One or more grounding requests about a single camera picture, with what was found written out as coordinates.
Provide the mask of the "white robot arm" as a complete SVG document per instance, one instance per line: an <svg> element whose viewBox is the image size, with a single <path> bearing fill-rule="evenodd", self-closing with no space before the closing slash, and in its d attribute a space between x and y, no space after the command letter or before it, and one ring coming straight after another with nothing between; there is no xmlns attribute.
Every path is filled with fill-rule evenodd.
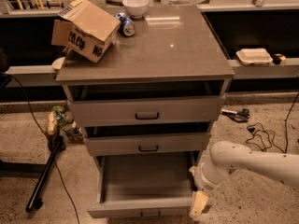
<svg viewBox="0 0 299 224"><path fill-rule="evenodd" d="M293 189L299 188L299 156L295 154L253 151L249 147L228 141L215 143L209 150L208 160L192 166L197 191L192 193L189 216L197 220L203 213L208 193L221 181L239 170L249 170L275 180Z"/></svg>

